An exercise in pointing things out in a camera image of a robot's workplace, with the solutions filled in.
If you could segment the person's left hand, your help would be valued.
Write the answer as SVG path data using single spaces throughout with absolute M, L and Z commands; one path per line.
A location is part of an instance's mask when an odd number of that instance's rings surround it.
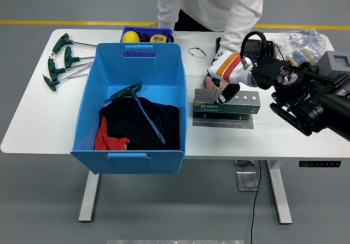
M 213 83 L 213 81 L 211 80 L 211 77 L 208 76 L 208 75 L 205 75 L 205 77 L 204 77 L 204 79 L 203 79 L 203 87 L 204 87 L 205 89 L 224 90 L 228 84 L 229 84 L 229 83 L 227 83 L 227 82 L 225 82 L 225 81 L 223 81 L 223 80 L 220 80 L 220 81 L 219 81 L 219 86 L 216 86 L 216 85 Z

